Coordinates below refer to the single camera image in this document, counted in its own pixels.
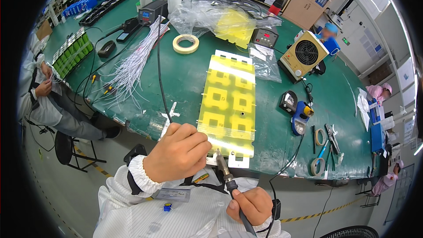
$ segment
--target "tape roll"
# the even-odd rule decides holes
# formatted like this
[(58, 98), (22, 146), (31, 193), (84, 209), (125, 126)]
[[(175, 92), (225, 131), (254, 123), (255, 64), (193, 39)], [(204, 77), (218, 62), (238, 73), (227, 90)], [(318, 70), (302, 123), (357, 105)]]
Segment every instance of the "tape roll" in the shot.
[[(317, 170), (316, 163), (317, 163), (318, 160), (320, 160), (319, 161), (320, 169), (319, 169), (319, 172), (316, 173), (316, 170)], [(311, 165), (310, 165), (311, 173), (313, 175), (317, 175), (317, 176), (318, 175), (321, 175), (325, 171), (325, 167), (326, 167), (325, 160), (323, 158), (321, 158), (321, 157), (320, 158), (316, 158), (316, 159), (313, 160), (313, 162), (311, 162)]]
[[(319, 132), (321, 133), (321, 142), (319, 142)], [(326, 141), (326, 133), (323, 131), (323, 129), (318, 129), (315, 131), (314, 135), (316, 139), (316, 144), (322, 146)]]
[[(179, 46), (179, 43), (183, 40), (189, 40), (191, 42), (194, 42), (194, 44), (189, 47), (181, 47)], [(198, 38), (191, 34), (182, 34), (173, 39), (173, 49), (178, 54), (191, 54), (198, 49), (199, 44), (200, 41), (198, 40)]]

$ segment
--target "exit sign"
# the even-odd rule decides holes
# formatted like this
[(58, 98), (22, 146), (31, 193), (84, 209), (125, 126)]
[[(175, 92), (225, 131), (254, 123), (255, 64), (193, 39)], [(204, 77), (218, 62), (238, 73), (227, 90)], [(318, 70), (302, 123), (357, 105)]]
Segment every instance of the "exit sign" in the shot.
[(349, 41), (344, 37), (342, 38), (343, 42), (345, 42), (345, 44), (348, 46), (349, 45)]

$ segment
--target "gray floor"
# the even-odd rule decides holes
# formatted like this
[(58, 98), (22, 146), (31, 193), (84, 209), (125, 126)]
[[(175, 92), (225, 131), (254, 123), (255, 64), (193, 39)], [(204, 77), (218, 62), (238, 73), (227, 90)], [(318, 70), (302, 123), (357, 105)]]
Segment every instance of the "gray floor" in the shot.
[[(101, 116), (99, 125), (110, 127), (115, 123)], [(106, 176), (94, 167), (88, 167), (88, 173), (84, 173), (61, 165), (56, 158), (54, 149), (50, 152), (39, 150), (40, 147), (35, 143), (29, 125), (26, 126), (24, 142), (28, 156), (28, 172), (31, 174), (52, 220), (57, 223), (64, 237), (92, 237), (99, 214), (98, 188), (105, 183)], [(34, 126), (31, 128), (36, 140), (45, 148), (50, 149), (54, 145), (49, 133), (40, 135), (38, 128)], [(105, 164), (98, 163), (98, 165), (109, 174), (114, 175), (117, 168), (124, 164), (123, 157), (138, 143), (143, 144), (148, 152), (156, 144), (154, 141), (130, 133), (125, 129), (114, 140), (95, 141), (94, 147), (98, 158), (107, 161)], [(77, 147), (87, 156), (93, 156), (89, 142), (81, 141), (77, 143)], [(87, 161), (80, 161), (80, 166), (86, 164)], [(315, 186), (314, 181), (301, 178), (277, 178), (273, 181), (273, 185), (277, 189), (277, 197), (282, 203), (280, 218), (292, 218), (289, 222), (283, 223), (282, 228), (288, 231), (293, 238), (312, 237), (319, 218), (296, 219), (320, 213), (329, 197), (331, 188)], [(360, 196), (356, 196), (355, 193), (359, 191), (360, 187), (355, 180), (351, 181), (348, 186), (334, 188), (325, 210), (335, 209), (357, 200)], [(365, 199), (361, 199), (323, 215), (315, 237), (347, 226), (367, 225), (373, 208), (360, 208), (364, 201)]]

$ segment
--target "pink uniform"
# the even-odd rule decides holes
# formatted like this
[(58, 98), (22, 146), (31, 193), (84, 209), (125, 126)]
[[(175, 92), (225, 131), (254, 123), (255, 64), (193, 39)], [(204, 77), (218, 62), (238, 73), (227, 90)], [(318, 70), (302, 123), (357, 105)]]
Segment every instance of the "pink uniform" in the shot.
[(384, 83), (382, 86), (371, 85), (371, 86), (366, 87), (369, 94), (373, 98), (376, 98), (376, 100), (379, 101), (380, 105), (382, 105), (382, 101), (385, 100), (382, 96), (382, 92), (383, 92), (384, 88), (388, 89), (389, 92), (391, 92), (391, 94), (392, 94), (392, 87), (388, 83)]
[(384, 192), (388, 188), (392, 187), (396, 180), (398, 179), (398, 176), (395, 174), (388, 173), (386, 176), (383, 176), (379, 178), (379, 181), (374, 185), (374, 187), (371, 190), (372, 196), (379, 195), (380, 193)]

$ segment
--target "blue cap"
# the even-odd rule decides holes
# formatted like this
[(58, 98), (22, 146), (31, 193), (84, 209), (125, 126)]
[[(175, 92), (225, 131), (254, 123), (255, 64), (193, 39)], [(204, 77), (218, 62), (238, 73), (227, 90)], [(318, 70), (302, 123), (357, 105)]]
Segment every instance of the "blue cap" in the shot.
[(338, 28), (336, 27), (335, 24), (332, 24), (330, 22), (326, 22), (325, 28), (330, 32), (338, 34)]

